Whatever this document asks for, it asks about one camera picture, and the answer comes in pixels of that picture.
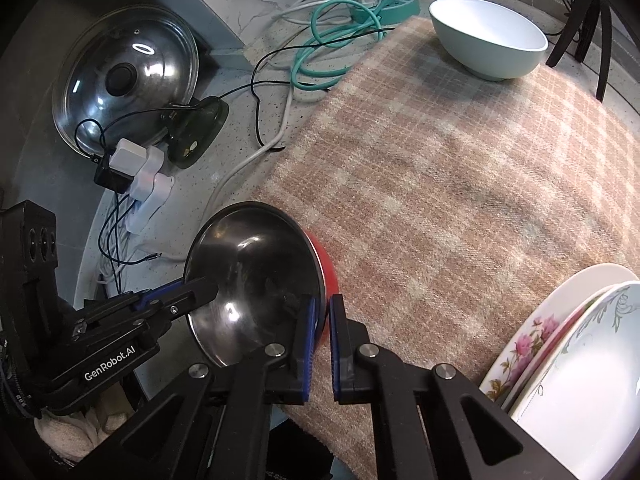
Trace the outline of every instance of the lid knob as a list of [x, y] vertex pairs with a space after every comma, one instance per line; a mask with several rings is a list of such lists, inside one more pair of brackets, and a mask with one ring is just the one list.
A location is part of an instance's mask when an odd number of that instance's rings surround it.
[[120, 97], [131, 91], [137, 79], [138, 72], [131, 63], [118, 63], [107, 72], [104, 85], [109, 94]]

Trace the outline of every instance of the white bowl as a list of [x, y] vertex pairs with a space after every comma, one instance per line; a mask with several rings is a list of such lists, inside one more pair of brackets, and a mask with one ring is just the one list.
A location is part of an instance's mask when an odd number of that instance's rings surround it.
[[429, 6], [442, 46], [471, 73], [500, 81], [538, 66], [548, 41], [527, 18], [484, 0], [436, 0]]

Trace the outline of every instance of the logo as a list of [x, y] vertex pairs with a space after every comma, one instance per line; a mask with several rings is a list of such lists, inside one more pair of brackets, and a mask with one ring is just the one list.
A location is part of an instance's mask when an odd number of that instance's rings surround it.
[[119, 352], [117, 355], [114, 355], [112, 358], [107, 359], [105, 362], [101, 363], [100, 366], [98, 366], [95, 370], [92, 370], [91, 372], [87, 372], [84, 374], [84, 378], [87, 381], [91, 381], [92, 379], [96, 378], [97, 376], [99, 376], [100, 374], [106, 372], [107, 370], [109, 370], [111, 367], [117, 365], [118, 363], [121, 363], [124, 361], [124, 359], [126, 359], [127, 357], [133, 355], [136, 353], [136, 348], [135, 346], [131, 345], [131, 346], [127, 346], [124, 350], [122, 350], [121, 352]]

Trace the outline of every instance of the white plate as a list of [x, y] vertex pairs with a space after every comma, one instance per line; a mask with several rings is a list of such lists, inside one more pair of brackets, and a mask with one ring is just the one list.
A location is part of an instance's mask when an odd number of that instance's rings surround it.
[[526, 386], [527, 381], [529, 381], [536, 370], [538, 370], [538, 367], [546, 361], [546, 358], [549, 356], [549, 354], [551, 354], [551, 352], [556, 349], [558, 343], [562, 341], [562, 338], [567, 334], [567, 332], [569, 332], [569, 330], [571, 330], [572, 327], [578, 322], [578, 320], [582, 317], [582, 314], [584, 314], [587, 309], [598, 300], [598, 298], [600, 298], [608, 290], [610, 290], [612, 286], [615, 285], [605, 286], [595, 294], [592, 294], [580, 305], [578, 305], [575, 310], [569, 315], [569, 317], [567, 317], [560, 324], [560, 326], [556, 328], [552, 336], [545, 341], [540, 351], [533, 357], [529, 365], [525, 368], [522, 375], [513, 385], [513, 388], [509, 392], [509, 395], [507, 395], [507, 398], [502, 403], [502, 409], [505, 412], [508, 412], [511, 408], [515, 407], [513, 401], [520, 395], [522, 389]]
[[640, 429], [640, 282], [612, 288], [540, 366], [511, 418], [578, 480], [600, 480]]
[[545, 341], [576, 306], [607, 285], [637, 279], [631, 270], [618, 264], [597, 264], [571, 276], [527, 317], [489, 369], [480, 390], [493, 400], [506, 396]]

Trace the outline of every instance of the plaid cloth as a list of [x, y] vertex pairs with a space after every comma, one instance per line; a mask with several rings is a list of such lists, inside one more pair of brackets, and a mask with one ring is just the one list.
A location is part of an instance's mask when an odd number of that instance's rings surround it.
[[[254, 198], [318, 237], [373, 342], [479, 382], [569, 276], [639, 268], [638, 168], [632, 134], [561, 73], [480, 80], [413, 18], [322, 101]], [[369, 407], [335, 404], [330, 377], [325, 345], [289, 414], [375, 478]]]

